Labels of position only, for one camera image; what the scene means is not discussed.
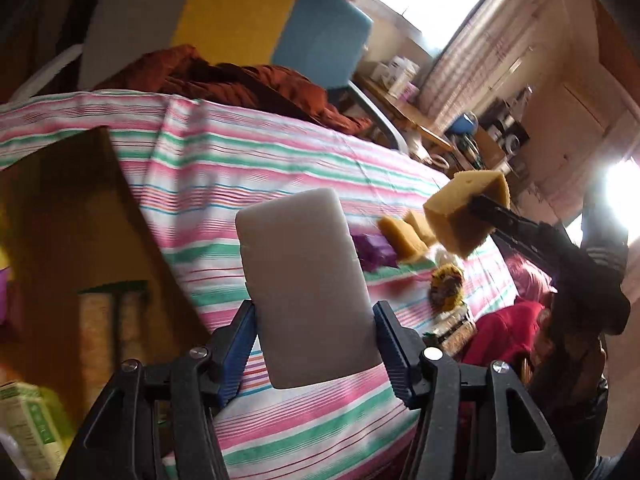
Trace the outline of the wooden side table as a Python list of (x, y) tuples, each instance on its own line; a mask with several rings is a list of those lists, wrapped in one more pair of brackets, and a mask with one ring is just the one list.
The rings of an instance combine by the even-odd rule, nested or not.
[(427, 118), (407, 102), (390, 98), (370, 78), (356, 74), (354, 85), (385, 114), (408, 143), (412, 157), (452, 177), (460, 170), (509, 170), (509, 155), (478, 125), (474, 136), (446, 136), (433, 130)]

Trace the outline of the white carton on table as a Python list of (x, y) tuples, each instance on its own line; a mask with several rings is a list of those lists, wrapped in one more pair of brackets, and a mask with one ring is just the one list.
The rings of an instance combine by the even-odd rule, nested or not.
[(413, 83), (418, 71), (419, 65), (415, 62), (394, 56), (388, 63), (378, 63), (371, 80), (381, 86), (390, 98), (408, 102), (418, 92), (418, 87)]

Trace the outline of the yellow sponge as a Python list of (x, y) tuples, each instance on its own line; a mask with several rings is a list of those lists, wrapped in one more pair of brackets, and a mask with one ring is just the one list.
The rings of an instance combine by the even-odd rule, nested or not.
[(414, 229), (416, 235), (427, 247), (432, 247), (437, 243), (437, 237), (428, 224), (423, 211), (408, 210), (402, 220)]
[(385, 216), (378, 219), (378, 229), (396, 252), (399, 263), (414, 263), (427, 253), (427, 246), (404, 220)]
[(474, 196), (485, 195), (500, 206), (510, 208), (510, 191), (500, 171), (459, 171), (423, 205), (426, 221), (436, 240), (448, 252), (466, 259), (494, 230), (472, 215)]

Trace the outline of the red pink pillow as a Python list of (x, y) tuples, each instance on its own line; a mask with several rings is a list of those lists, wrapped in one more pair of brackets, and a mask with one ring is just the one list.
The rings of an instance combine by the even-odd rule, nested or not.
[(476, 333), (463, 348), (459, 361), (488, 366), (500, 360), (522, 374), (538, 330), (538, 314), (550, 306), (555, 289), (551, 278), (520, 254), (506, 258), (506, 266), (516, 287), (514, 304), (477, 320)]

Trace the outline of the patterned soap box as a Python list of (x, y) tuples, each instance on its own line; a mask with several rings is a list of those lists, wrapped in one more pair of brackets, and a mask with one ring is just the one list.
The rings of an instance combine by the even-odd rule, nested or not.
[(476, 334), (476, 325), (466, 304), (439, 313), (435, 324), (422, 335), (427, 347), (437, 347), (454, 358)]

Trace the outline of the purple toy block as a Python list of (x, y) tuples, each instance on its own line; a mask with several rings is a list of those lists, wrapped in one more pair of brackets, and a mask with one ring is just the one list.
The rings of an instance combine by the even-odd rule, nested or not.
[(397, 254), (382, 234), (356, 233), (352, 241), (364, 272), (398, 267)]

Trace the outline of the green white carton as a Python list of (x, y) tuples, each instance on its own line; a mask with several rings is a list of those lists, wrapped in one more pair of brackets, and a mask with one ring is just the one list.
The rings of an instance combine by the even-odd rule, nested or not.
[(35, 479), (55, 479), (66, 446), (41, 390), (26, 382), (1, 386), (1, 427), (17, 442)]

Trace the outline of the pink checked curtain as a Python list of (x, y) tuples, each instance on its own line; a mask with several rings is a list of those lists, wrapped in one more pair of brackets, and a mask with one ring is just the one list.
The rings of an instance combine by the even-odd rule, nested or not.
[(464, 112), (484, 112), (530, 84), (541, 88), (567, 54), (562, 0), (483, 0), (416, 81), (413, 105), (442, 133)]

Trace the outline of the yellow brown plush toy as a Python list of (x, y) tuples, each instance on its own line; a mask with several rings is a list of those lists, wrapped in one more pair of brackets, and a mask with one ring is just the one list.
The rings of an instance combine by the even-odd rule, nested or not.
[(463, 302), (464, 275), (453, 263), (446, 263), (432, 273), (428, 301), (436, 312), (449, 312)]

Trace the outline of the rust red blanket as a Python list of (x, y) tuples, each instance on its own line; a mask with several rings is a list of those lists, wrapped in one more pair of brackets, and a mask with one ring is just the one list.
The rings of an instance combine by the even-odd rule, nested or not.
[(342, 114), (328, 92), (283, 66), (209, 64), (195, 47), (182, 44), (142, 55), (96, 85), (98, 90), (134, 90), (260, 110), (358, 136), (372, 120)]

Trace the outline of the grey yellow blue headboard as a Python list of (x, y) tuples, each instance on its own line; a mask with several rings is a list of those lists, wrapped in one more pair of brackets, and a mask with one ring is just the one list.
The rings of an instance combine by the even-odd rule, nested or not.
[(347, 0), (98, 0), (78, 86), (92, 89), (145, 53), (190, 44), (212, 65), (279, 65), (342, 88), (371, 28)]

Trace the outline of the striped pink green bedsheet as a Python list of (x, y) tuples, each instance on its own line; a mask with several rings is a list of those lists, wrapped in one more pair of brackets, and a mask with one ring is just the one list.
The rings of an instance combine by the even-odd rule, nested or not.
[[(178, 278), (180, 321), (216, 328), (247, 298), (235, 229), (242, 210), (290, 221), (333, 195), (348, 224), (420, 210), (446, 178), (387, 148), (299, 120), (182, 96), (77, 92), (1, 110), (1, 162), (97, 126), (110, 130), (132, 194)], [(276, 389), (254, 349), (215, 429), (235, 479), (363, 479), (408, 445), (418, 415), (384, 367)]]

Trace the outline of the white foam block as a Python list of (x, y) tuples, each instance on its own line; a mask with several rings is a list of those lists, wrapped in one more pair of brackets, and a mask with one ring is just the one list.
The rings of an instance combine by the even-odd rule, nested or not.
[(372, 301), (332, 188), (249, 206), (235, 227), (273, 388), (320, 384), (380, 364)]

